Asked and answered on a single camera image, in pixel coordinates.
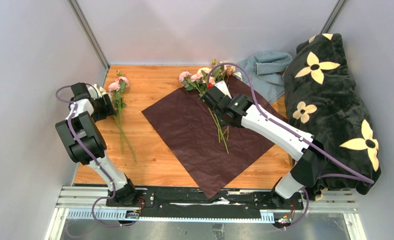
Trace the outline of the white rose stem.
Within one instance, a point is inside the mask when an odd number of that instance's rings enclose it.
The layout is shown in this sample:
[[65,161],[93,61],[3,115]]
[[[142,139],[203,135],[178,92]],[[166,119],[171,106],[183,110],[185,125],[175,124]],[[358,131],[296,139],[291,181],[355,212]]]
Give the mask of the white rose stem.
[[[206,89],[210,90],[215,84],[224,81],[228,85],[228,80],[231,76],[236,73],[237,67],[231,64],[226,64],[228,61],[216,61],[215,59],[211,63],[209,72],[204,77],[206,80]],[[213,106],[207,107],[209,113],[215,123],[218,135],[219,143],[227,144],[229,140],[229,127],[221,116],[222,112],[218,109],[214,109]]]

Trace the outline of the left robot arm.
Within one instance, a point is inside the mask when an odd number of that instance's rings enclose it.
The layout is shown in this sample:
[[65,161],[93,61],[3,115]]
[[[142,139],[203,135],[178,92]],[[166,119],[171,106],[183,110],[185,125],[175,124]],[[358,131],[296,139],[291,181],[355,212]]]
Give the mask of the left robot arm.
[[106,142],[96,122],[116,115],[110,97],[96,86],[79,82],[69,86],[73,97],[67,101],[68,116],[55,124],[62,144],[74,163],[93,169],[108,187],[108,203],[131,207],[138,192],[131,181],[111,161]]

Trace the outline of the dark red wrapping paper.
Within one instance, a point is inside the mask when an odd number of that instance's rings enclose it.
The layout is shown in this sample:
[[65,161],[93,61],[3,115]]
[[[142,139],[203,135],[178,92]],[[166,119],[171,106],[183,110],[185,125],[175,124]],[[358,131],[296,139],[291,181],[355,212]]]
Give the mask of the dark red wrapping paper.
[[221,143],[197,91],[174,80],[152,80],[142,89],[142,185],[197,186],[211,198],[222,188],[271,188],[290,169],[288,154],[261,135],[232,127]]

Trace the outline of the pink rose stem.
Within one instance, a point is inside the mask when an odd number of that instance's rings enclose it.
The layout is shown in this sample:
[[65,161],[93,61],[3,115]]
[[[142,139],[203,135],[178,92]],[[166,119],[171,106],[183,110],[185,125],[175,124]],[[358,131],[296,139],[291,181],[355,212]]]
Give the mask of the pink rose stem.
[[115,116],[113,118],[117,124],[120,133],[121,154],[123,155],[125,153],[125,144],[127,144],[132,154],[133,161],[137,163],[138,160],[135,150],[133,149],[132,144],[130,143],[129,139],[127,138],[123,130],[123,122],[122,122],[122,113],[124,108],[127,107],[127,104],[123,100],[123,93],[129,87],[130,87],[130,81],[124,76],[122,71],[117,70],[116,79],[108,86],[108,93],[111,96],[111,103],[115,110]]

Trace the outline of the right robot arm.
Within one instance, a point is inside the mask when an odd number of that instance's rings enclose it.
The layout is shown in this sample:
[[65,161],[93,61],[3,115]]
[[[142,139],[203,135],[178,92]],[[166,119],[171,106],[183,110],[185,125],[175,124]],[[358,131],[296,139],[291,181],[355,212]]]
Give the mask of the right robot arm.
[[290,126],[249,96],[231,96],[223,82],[212,86],[201,100],[220,117],[221,123],[252,130],[281,147],[295,160],[291,170],[276,182],[265,199],[271,206],[286,207],[296,192],[313,187],[327,166],[328,161],[321,153],[327,146],[325,136],[313,136]]

